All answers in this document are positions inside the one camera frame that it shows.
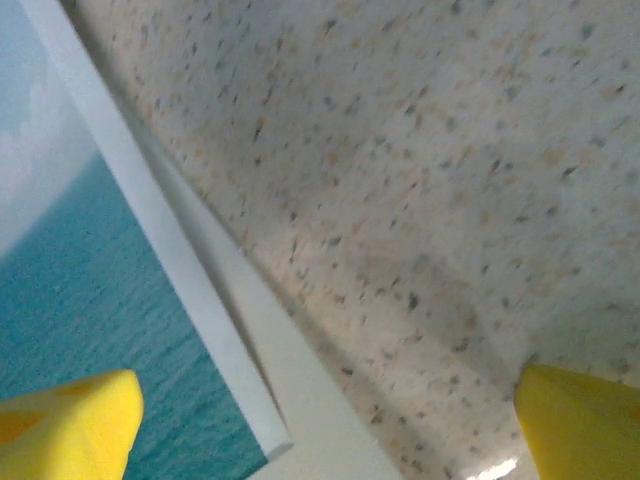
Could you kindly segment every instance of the cloud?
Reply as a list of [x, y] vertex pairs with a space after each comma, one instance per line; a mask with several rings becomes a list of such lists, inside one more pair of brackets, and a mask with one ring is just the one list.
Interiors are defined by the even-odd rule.
[[16, 132], [0, 132], [0, 252], [29, 230], [98, 150], [51, 65], [31, 87], [29, 103], [28, 120]]

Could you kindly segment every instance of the speckled surface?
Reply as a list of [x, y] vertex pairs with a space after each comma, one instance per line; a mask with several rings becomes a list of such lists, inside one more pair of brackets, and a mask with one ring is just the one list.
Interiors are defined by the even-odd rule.
[[640, 384], [637, 2], [67, 7], [407, 478], [537, 478], [528, 359]]

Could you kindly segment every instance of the blue sea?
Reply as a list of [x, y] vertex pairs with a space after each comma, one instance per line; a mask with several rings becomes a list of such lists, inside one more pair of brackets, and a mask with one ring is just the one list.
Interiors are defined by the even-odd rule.
[[135, 370], [145, 414], [126, 479], [266, 463], [101, 157], [0, 259], [0, 327], [0, 398]]

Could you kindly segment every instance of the yellow object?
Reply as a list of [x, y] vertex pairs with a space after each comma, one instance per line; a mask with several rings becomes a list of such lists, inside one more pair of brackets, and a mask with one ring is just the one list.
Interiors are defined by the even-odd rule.
[[142, 410], [131, 370], [0, 402], [0, 480], [121, 479]]
[[515, 406], [542, 480], [640, 479], [640, 390], [528, 366]]

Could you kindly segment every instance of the ocean photo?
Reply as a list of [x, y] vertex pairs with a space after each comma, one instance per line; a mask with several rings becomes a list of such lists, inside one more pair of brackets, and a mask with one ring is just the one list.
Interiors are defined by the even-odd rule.
[[267, 459], [16, 0], [0, 45], [0, 400], [133, 369], [126, 479], [246, 478]]

